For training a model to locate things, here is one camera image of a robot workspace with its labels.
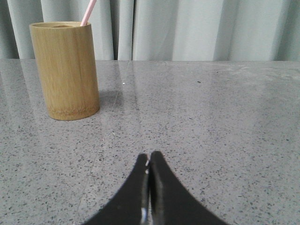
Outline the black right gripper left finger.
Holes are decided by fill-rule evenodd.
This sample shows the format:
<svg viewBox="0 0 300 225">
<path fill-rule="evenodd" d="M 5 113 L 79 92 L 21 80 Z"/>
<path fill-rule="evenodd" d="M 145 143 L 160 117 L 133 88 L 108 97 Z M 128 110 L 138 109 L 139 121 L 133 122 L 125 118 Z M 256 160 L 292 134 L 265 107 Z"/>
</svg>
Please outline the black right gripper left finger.
<svg viewBox="0 0 300 225">
<path fill-rule="evenodd" d="M 140 154 L 130 175 L 114 197 L 85 225 L 146 225 L 149 209 L 149 167 Z"/>
</svg>

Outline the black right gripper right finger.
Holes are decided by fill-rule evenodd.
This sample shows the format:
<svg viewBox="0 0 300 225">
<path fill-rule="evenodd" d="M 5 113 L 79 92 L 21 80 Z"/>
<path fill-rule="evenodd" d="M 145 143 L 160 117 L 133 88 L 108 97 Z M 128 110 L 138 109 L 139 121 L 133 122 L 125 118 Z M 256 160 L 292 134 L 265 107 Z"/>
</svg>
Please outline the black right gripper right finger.
<svg viewBox="0 0 300 225">
<path fill-rule="evenodd" d="M 150 197 L 155 225 L 225 225 L 182 185 L 160 151 L 150 157 Z"/>
</svg>

